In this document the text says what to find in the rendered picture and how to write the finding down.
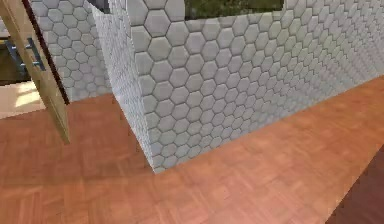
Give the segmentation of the window with green view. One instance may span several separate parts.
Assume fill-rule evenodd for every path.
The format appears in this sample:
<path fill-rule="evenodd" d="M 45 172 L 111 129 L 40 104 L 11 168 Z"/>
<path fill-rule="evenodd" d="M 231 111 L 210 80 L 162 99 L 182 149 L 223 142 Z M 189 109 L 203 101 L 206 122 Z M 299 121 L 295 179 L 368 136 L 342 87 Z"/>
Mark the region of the window with green view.
<path fill-rule="evenodd" d="M 184 0 L 185 19 L 206 19 L 280 11 L 284 0 Z"/>

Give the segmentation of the light wooden room door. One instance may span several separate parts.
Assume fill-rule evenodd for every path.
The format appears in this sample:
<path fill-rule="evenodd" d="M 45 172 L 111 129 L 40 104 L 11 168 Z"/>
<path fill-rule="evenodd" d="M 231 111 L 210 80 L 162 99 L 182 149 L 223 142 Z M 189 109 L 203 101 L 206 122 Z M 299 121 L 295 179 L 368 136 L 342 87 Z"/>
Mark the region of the light wooden room door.
<path fill-rule="evenodd" d="M 62 141 L 68 144 L 70 134 L 66 106 L 69 101 L 29 0 L 0 0 L 0 17 L 12 39 L 9 49 L 18 64 L 27 70 Z M 28 37 L 34 40 L 45 71 L 33 65 L 34 54 L 25 48 Z"/>

